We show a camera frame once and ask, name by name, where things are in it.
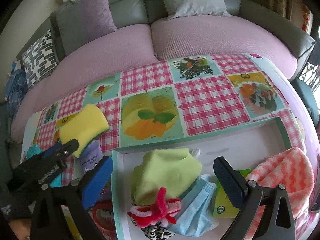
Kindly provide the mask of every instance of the floor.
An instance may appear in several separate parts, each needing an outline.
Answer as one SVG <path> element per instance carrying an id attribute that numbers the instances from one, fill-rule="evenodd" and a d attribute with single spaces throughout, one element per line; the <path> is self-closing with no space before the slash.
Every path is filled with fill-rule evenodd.
<path id="1" fill-rule="evenodd" d="M 9 144 L 9 158 L 10 158 L 11 166 L 13 168 L 17 167 L 20 164 L 21 148 L 22 148 L 22 143 Z"/>

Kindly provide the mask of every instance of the blue face mask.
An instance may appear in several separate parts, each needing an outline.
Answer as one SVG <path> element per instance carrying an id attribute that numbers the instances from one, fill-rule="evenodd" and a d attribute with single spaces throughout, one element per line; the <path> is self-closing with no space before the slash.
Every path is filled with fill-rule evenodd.
<path id="1" fill-rule="evenodd" d="M 179 235 L 199 237 L 214 228 L 208 205 L 215 189 L 215 184 L 197 179 L 194 187 L 181 200 L 181 211 L 175 216 L 177 223 L 167 229 Z"/>

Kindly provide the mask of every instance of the blue fabric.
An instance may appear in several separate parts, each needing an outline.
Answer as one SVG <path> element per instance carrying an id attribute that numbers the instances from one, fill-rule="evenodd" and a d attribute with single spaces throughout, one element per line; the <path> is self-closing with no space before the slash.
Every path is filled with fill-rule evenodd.
<path id="1" fill-rule="evenodd" d="M 169 225 L 167 229 L 182 236 L 202 236 L 212 226 L 208 206 L 215 189 L 215 184 L 198 179 L 194 187 L 181 200 L 181 211 L 175 216 L 177 223 Z"/>
<path id="2" fill-rule="evenodd" d="M 43 152 L 43 150 L 41 150 L 37 144 L 32 145 L 27 151 L 27 160 L 41 152 Z M 50 186 L 61 187 L 61 173 L 50 183 Z"/>
<path id="3" fill-rule="evenodd" d="M 13 69 L 4 90 L 4 100 L 7 101 L 8 116 L 11 120 L 15 118 L 27 92 L 28 86 L 25 71 Z"/>

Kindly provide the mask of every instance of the pink gingham pattern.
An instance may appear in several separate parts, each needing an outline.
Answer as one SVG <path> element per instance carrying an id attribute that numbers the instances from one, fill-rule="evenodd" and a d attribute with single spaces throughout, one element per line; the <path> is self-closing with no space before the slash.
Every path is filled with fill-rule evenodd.
<path id="1" fill-rule="evenodd" d="M 226 76 L 200 78 L 175 84 L 188 135 L 250 122 Z"/>
<path id="2" fill-rule="evenodd" d="M 101 151 L 106 154 L 119 147 L 120 98 L 100 102 L 97 107 L 102 110 L 109 124 L 109 130 L 99 136 Z"/>
<path id="3" fill-rule="evenodd" d="M 295 125 L 294 117 L 290 113 L 289 109 L 285 108 L 275 114 L 271 114 L 271 117 L 279 116 L 284 127 L 287 131 L 288 137 L 290 139 L 290 143 L 292 147 L 299 147 L 303 149 L 303 145 L 301 139 L 299 137 L 298 127 Z"/>
<path id="4" fill-rule="evenodd" d="M 85 90 L 86 88 L 81 88 L 62 99 L 57 119 L 81 110 Z"/>
<path id="5" fill-rule="evenodd" d="M 296 239 L 297 240 L 299 240 L 302 234 L 312 224 L 316 215 L 317 215 L 316 212 L 309 213 L 308 210 L 305 210 L 303 216 L 300 216 L 297 218 L 297 223 L 296 223 Z"/>
<path id="6" fill-rule="evenodd" d="M 121 96 L 172 83 L 171 72 L 166 61 L 137 67 L 122 72 Z"/>
<path id="7" fill-rule="evenodd" d="M 70 181 L 73 180 L 73 165 L 74 165 L 74 157 L 73 155 L 69 156 L 66 159 L 66 169 L 61 174 L 61 186 L 67 186 Z"/>
<path id="8" fill-rule="evenodd" d="M 226 75 L 260 71 L 260 69 L 243 54 L 213 54 L 211 56 Z"/>
<path id="9" fill-rule="evenodd" d="M 52 121 L 44 124 L 40 128 L 37 144 L 41 150 L 45 151 L 51 147 L 55 126 L 56 121 Z"/>
<path id="10" fill-rule="evenodd" d="M 40 119 L 39 119 L 39 122 L 38 122 L 38 127 L 40 127 L 41 124 L 42 124 L 42 120 L 43 120 L 43 117 L 44 117 L 44 114 L 45 114 L 46 110 L 47 110 L 47 108 L 43 109 L 42 112 L 41 112 Z"/>

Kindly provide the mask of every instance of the blue gripper pad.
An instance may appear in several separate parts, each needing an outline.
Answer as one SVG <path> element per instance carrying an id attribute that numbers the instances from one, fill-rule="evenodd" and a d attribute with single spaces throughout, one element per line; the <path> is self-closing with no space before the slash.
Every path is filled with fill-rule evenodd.
<path id="1" fill-rule="evenodd" d="M 82 188 L 82 205 L 85 210 L 94 206 L 103 187 L 109 180 L 113 170 L 113 161 L 111 157 L 104 156 L 97 166 L 88 171 L 81 179 Z"/>

